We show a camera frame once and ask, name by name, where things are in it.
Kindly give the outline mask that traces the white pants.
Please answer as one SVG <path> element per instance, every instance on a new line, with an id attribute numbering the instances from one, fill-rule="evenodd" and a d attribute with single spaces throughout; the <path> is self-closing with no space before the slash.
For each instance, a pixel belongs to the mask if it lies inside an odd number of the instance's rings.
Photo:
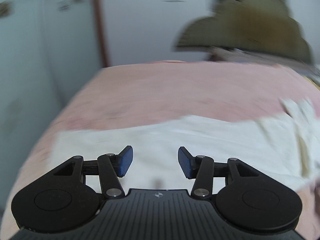
<path id="1" fill-rule="evenodd" d="M 121 179 L 128 189 L 187 189 L 177 159 L 183 146 L 192 155 L 224 163 L 234 157 L 293 190 L 319 177 L 319 118 L 310 100 L 283 100 L 277 115 L 225 122 L 187 115 L 161 124 L 110 131 L 63 131 L 57 135 L 48 168 L 74 155 L 94 160 L 133 148 L 133 162 Z"/>

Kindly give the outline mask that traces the olive padded headboard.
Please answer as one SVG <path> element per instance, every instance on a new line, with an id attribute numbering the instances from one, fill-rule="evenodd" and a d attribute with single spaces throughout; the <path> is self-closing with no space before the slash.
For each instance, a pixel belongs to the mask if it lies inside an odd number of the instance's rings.
<path id="1" fill-rule="evenodd" d="M 220 0 L 214 14 L 191 21 L 178 48 L 237 48 L 312 63 L 300 24 L 283 0 Z"/>

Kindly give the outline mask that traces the pink bed sheet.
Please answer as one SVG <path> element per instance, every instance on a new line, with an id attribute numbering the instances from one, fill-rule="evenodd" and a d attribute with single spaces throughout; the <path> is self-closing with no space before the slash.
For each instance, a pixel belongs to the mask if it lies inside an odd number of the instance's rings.
<path id="1" fill-rule="evenodd" d="M 243 121 L 283 112 L 281 99 L 310 99 L 319 89 L 287 67 L 249 63 L 161 61 L 101 70 L 50 124 L 9 194 L 47 172 L 59 132 L 153 125 L 191 114 Z"/>

